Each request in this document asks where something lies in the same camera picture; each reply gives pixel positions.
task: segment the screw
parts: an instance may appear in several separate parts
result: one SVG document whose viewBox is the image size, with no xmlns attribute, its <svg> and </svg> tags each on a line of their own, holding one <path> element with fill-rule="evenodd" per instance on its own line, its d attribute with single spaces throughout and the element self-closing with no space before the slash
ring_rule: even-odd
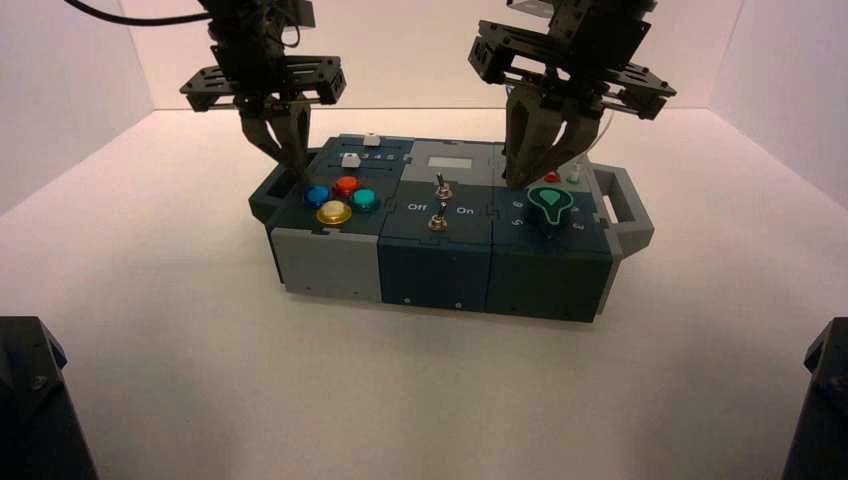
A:
<svg viewBox="0 0 848 480">
<path fill-rule="evenodd" d="M 33 392 L 37 392 L 37 391 L 41 390 L 42 388 L 44 388 L 46 386 L 47 386 L 47 377 L 45 377 L 43 375 L 39 375 L 39 376 L 32 379 L 32 383 L 30 384 L 29 388 L 31 388 Z"/>
</svg>

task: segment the red light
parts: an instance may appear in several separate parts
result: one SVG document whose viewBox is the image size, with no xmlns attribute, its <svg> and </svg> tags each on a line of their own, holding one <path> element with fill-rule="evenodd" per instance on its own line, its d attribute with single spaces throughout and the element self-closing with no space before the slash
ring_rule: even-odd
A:
<svg viewBox="0 0 848 480">
<path fill-rule="evenodd" d="M 547 175 L 545 175 L 546 183 L 559 183 L 560 181 L 561 179 L 559 177 L 559 174 L 556 172 L 549 172 Z"/>
</svg>

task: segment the push button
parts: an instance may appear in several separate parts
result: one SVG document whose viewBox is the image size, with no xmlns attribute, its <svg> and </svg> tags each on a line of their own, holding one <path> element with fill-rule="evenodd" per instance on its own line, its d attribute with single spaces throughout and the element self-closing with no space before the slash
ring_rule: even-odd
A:
<svg viewBox="0 0 848 480">
<path fill-rule="evenodd" d="M 330 201 L 330 189 L 327 187 L 311 187 L 303 196 L 303 203 L 315 210 Z"/>
<path fill-rule="evenodd" d="M 555 187 L 533 187 L 527 191 L 527 201 L 527 222 L 548 238 L 556 234 L 560 224 L 567 223 L 563 213 L 574 205 L 570 193 Z"/>
<path fill-rule="evenodd" d="M 374 190 L 363 188 L 354 192 L 350 198 L 350 204 L 354 212 L 368 213 L 377 210 L 380 206 L 380 201 L 377 199 L 377 194 Z"/>
<path fill-rule="evenodd" d="M 350 207 L 338 200 L 330 200 L 318 210 L 318 221 L 324 225 L 341 225 L 350 220 L 353 212 Z"/>
<path fill-rule="evenodd" d="M 342 177 L 336 180 L 333 186 L 333 193 L 342 198 L 350 198 L 353 192 L 361 187 L 359 180 L 356 177 Z"/>
</svg>

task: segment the blue button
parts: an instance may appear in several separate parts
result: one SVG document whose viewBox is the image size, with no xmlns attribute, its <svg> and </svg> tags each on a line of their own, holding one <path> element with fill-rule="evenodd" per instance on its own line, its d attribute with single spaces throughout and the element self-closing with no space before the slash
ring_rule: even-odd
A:
<svg viewBox="0 0 848 480">
<path fill-rule="evenodd" d="M 330 189 L 327 187 L 310 187 L 303 196 L 303 203 L 309 208 L 318 210 L 322 205 L 329 202 L 332 198 Z"/>
</svg>

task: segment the white tabletop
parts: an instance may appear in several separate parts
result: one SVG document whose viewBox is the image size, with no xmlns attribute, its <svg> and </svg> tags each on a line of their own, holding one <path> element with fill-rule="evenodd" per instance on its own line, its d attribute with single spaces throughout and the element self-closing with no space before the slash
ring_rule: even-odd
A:
<svg viewBox="0 0 848 480">
<path fill-rule="evenodd" d="M 319 111 L 312 139 L 503 116 Z M 619 115 L 592 159 L 657 232 L 591 325 L 286 293 L 232 112 L 154 113 L 0 217 L 0 311 L 62 342 L 104 479 L 778 477 L 848 212 L 704 110 Z"/>
</svg>

